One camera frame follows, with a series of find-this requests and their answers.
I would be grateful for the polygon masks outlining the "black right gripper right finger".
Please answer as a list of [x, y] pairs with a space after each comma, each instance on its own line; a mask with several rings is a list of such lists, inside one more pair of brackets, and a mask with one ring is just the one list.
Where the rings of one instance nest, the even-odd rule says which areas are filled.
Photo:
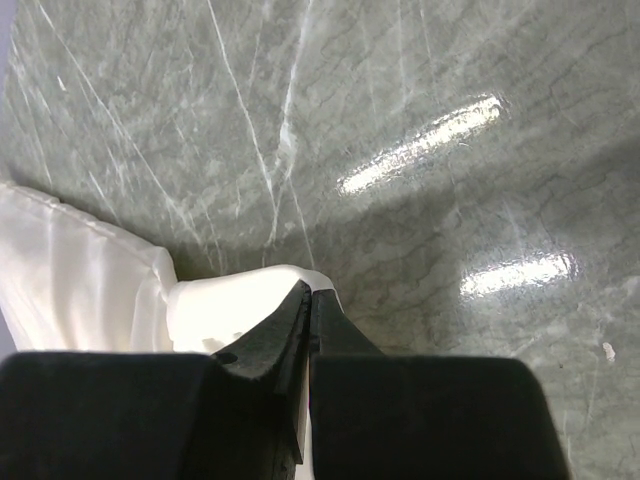
[[314, 294], [312, 465], [318, 479], [566, 479], [533, 372], [521, 361], [382, 353], [336, 294]]

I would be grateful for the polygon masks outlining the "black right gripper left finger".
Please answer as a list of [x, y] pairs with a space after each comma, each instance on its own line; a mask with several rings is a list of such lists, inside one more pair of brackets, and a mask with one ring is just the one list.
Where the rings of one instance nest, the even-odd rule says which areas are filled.
[[1, 365], [5, 479], [291, 479], [312, 294], [214, 354], [23, 352]]

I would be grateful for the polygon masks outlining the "cream satin pillowcase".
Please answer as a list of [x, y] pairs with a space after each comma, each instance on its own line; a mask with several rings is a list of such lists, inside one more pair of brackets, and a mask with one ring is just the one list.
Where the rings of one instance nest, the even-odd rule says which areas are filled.
[[[168, 251], [12, 183], [1, 186], [1, 310], [17, 353], [214, 354], [272, 314], [291, 288], [325, 275], [277, 265], [180, 282]], [[291, 479], [305, 479], [303, 459]]]

